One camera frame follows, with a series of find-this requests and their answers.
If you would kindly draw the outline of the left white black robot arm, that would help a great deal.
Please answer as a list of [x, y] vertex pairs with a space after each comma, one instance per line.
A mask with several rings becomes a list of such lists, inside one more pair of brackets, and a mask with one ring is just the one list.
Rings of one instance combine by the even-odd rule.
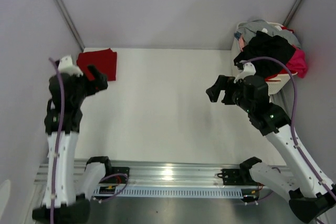
[[91, 157], [84, 173], [75, 181], [81, 105], [86, 97], [107, 89], [108, 81], [93, 65], [88, 66], [93, 80], [76, 66], [56, 69], [49, 79], [51, 98], [44, 119], [48, 142], [47, 185], [41, 206], [33, 210], [32, 219], [37, 223], [86, 223], [94, 190], [100, 182], [112, 179], [113, 169], [108, 157]]

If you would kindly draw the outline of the red t shirt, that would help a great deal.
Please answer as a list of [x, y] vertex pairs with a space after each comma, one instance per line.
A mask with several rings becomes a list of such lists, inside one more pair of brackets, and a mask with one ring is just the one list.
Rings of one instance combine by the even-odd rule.
[[94, 80], [94, 76], [88, 69], [89, 65], [94, 65], [99, 72], [105, 74], [108, 81], [116, 81], [117, 55], [117, 52], [112, 51], [110, 48], [83, 52], [78, 56], [77, 66], [90, 81]]

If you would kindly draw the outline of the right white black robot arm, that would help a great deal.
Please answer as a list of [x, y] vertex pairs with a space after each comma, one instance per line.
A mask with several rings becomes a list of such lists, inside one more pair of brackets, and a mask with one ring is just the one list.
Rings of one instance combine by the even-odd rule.
[[211, 102], [217, 102], [221, 91], [225, 92], [222, 103], [236, 105], [247, 113], [252, 126], [276, 148], [293, 175], [286, 177], [253, 157], [241, 163], [239, 179], [244, 184], [257, 182], [270, 188], [304, 223], [333, 208], [335, 183], [308, 153], [284, 109], [270, 102], [265, 80], [259, 76], [236, 80], [220, 75], [206, 94]]

